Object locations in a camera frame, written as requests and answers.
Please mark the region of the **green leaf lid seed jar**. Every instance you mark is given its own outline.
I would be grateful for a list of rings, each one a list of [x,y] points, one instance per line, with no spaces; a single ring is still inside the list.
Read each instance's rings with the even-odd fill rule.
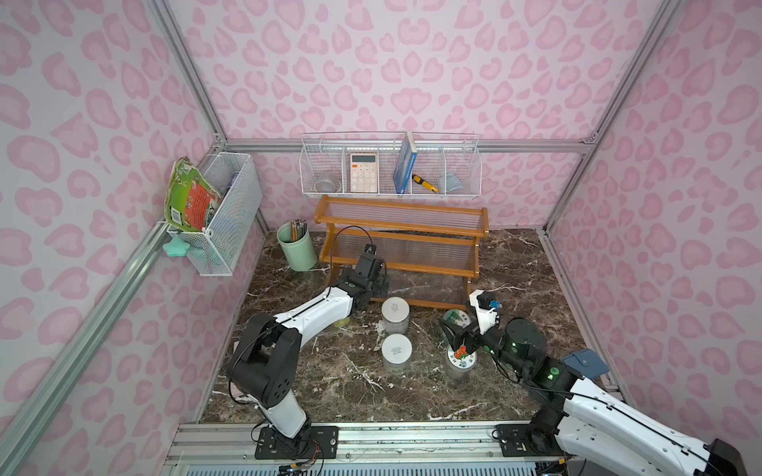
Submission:
[[[444,317],[441,320],[441,331],[444,340],[452,334],[445,326],[444,323],[449,322],[459,327],[468,327],[471,323],[470,316],[461,309],[449,309],[444,313]]]

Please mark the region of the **tomato lid seed jar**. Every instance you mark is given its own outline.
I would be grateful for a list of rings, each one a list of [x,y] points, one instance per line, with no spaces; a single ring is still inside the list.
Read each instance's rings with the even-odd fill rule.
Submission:
[[[464,380],[472,371],[477,363],[477,355],[475,353],[468,354],[464,351],[453,351],[448,349],[446,351],[446,376],[454,381]]]

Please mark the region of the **tall white-lid seed jar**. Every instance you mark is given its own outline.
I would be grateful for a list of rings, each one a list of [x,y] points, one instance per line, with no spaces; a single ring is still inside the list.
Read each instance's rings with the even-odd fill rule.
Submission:
[[[405,334],[410,317],[410,305],[402,297],[389,297],[381,307],[384,330],[387,334]]]

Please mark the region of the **green label jar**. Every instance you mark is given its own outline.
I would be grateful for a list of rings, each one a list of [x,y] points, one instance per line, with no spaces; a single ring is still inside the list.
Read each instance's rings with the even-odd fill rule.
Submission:
[[[387,336],[382,342],[381,352],[388,372],[403,375],[410,367],[413,346],[406,335],[395,333]]]

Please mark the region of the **sunflower lid seed jar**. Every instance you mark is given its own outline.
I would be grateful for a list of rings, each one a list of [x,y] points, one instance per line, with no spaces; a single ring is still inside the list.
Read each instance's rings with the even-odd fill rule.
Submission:
[[[343,328],[349,325],[350,322],[351,322],[351,318],[346,317],[345,319],[341,319],[340,321],[335,322],[333,326],[337,328]]]

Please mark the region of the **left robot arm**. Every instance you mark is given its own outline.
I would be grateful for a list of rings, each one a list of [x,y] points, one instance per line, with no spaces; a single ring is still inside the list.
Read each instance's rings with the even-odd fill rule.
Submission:
[[[369,242],[354,266],[307,303],[279,315],[251,317],[226,368],[229,390],[241,393],[236,402],[248,398],[256,404],[280,438],[306,441],[310,419],[292,390],[302,348],[373,299],[384,298],[388,286],[386,263]]]

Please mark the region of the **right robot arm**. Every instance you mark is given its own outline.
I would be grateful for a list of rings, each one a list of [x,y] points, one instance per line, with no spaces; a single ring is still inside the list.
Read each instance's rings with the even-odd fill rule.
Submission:
[[[468,298],[470,323],[441,319],[455,355],[484,351],[497,371],[539,404],[521,440],[539,454],[559,451],[615,475],[744,475],[740,452],[717,438],[703,442],[650,418],[550,356],[545,334],[528,319],[501,321],[493,293]]]

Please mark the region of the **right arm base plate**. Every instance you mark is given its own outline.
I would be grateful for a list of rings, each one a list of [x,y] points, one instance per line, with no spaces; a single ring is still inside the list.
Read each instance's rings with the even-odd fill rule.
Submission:
[[[550,457],[563,452],[555,440],[533,424],[498,424],[491,437],[504,457]]]

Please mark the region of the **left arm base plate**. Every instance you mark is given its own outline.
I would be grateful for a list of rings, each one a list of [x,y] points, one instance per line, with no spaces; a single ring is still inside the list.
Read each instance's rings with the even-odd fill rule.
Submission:
[[[315,452],[317,458],[330,460],[337,458],[339,427],[311,426],[294,438],[286,438],[272,426],[264,426],[257,436],[251,434],[251,438],[258,460],[312,458]]]

